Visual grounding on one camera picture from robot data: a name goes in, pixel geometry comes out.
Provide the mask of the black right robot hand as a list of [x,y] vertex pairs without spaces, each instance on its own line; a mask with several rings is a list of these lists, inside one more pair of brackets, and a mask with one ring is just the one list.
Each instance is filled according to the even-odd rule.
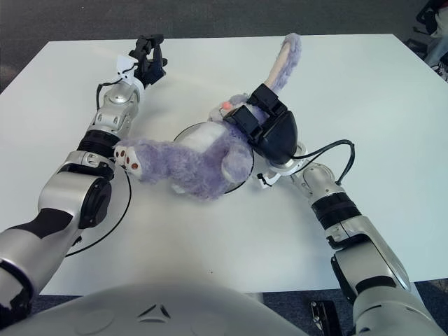
[[234,125],[247,138],[253,150],[268,161],[283,165],[293,158],[298,143],[295,117],[265,84],[248,98],[247,104],[268,115],[259,122],[246,105],[230,111],[223,118]]

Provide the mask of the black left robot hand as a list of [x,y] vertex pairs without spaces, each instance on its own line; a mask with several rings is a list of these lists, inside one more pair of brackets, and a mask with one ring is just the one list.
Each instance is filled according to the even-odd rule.
[[134,77],[141,81],[146,88],[159,81],[165,74],[164,67],[167,59],[162,56],[161,44],[164,41],[163,34],[141,35],[137,40],[129,56],[137,60],[137,68]]

